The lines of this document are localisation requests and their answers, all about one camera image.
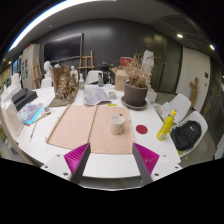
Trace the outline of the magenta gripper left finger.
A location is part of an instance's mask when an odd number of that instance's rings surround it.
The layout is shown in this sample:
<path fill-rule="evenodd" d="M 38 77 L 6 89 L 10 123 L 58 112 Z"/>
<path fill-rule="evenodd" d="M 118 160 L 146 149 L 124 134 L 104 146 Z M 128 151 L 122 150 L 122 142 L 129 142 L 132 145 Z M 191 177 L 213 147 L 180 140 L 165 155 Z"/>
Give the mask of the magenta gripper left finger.
<path fill-rule="evenodd" d="M 71 171 L 70 181 L 78 185 L 81 181 L 86 163 L 90 155 L 90 144 L 86 143 L 64 155 L 64 159 Z"/>

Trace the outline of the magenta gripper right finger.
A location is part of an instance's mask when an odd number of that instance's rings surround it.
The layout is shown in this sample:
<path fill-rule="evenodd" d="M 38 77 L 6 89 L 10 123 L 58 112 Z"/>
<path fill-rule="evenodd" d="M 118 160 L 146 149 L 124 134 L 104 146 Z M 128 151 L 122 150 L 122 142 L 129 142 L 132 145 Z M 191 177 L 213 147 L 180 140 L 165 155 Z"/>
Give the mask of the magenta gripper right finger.
<path fill-rule="evenodd" d="M 133 144 L 132 153 L 137 163 L 143 185 L 152 183 L 152 171 L 158 162 L 159 155 L 137 143 Z"/>

